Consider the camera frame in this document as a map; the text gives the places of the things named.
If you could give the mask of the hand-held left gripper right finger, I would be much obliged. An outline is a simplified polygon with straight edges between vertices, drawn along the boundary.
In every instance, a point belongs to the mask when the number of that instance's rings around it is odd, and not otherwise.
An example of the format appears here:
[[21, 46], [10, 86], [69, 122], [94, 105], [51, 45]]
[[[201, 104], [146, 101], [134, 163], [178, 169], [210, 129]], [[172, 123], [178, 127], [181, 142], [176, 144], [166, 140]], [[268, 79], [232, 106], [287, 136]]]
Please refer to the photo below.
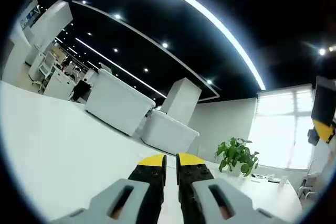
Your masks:
[[221, 178], [214, 178], [205, 161], [176, 154], [178, 200], [184, 223], [285, 223]]

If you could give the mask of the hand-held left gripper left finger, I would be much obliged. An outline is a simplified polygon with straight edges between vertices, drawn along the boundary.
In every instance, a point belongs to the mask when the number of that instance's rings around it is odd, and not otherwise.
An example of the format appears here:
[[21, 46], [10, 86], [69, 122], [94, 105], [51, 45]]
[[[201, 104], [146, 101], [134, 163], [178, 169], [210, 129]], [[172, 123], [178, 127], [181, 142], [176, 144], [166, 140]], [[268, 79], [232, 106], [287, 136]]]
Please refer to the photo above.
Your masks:
[[127, 179], [119, 179], [80, 208], [51, 223], [157, 223], [164, 202], [166, 155], [141, 160]]

